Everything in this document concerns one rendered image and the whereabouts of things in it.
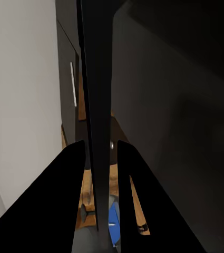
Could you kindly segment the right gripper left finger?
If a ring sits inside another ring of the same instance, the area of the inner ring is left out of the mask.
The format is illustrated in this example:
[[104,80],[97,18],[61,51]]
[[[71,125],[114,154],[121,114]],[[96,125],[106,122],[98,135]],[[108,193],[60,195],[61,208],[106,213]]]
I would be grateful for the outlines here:
[[68,145],[0,217],[0,253],[71,253],[85,141]]

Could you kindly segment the folder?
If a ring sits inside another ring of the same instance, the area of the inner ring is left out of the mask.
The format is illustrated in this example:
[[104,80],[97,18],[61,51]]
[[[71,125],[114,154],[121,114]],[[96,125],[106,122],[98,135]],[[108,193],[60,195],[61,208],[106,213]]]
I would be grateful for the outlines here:
[[118,202],[114,202],[109,211],[109,223],[113,223],[113,226],[109,226],[110,235],[112,238],[113,247],[116,248],[120,243],[120,222],[119,222],[119,205]]

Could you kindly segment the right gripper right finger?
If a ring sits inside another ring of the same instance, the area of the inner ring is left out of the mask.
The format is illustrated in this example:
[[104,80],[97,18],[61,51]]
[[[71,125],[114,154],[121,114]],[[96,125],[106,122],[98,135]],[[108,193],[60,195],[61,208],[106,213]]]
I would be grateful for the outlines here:
[[[138,232],[130,176],[150,235]],[[207,253],[138,150],[118,141],[121,253]]]

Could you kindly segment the keyboard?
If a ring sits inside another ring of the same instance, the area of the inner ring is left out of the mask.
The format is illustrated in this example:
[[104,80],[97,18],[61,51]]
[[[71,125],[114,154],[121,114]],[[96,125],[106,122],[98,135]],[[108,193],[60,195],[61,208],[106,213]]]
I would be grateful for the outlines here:
[[100,249],[108,248],[113,17],[128,0],[76,0]]

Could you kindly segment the swivel chair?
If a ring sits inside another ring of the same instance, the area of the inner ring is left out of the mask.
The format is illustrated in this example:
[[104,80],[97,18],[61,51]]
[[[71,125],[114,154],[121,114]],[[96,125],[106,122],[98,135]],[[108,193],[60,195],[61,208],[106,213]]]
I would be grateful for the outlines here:
[[[118,195],[109,195],[109,211],[114,202],[118,202]],[[86,222],[87,216],[96,215],[95,211],[86,211],[85,205],[81,205],[81,218],[83,223]],[[142,226],[138,226],[138,232],[144,235],[144,231],[149,231],[147,223]],[[71,253],[121,253],[121,244],[116,248],[113,247],[112,238],[108,227],[108,248],[100,249],[99,231],[97,226],[84,226],[80,229],[75,230],[74,239]]]

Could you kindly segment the notebook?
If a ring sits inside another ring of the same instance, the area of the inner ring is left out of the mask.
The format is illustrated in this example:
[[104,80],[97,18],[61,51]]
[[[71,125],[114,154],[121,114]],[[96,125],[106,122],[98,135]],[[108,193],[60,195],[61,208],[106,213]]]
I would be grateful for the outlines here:
[[71,106],[76,106],[76,96],[75,96],[75,87],[74,87],[74,76],[73,76],[72,63],[70,63],[67,66],[67,73],[68,73],[69,88],[70,88]]

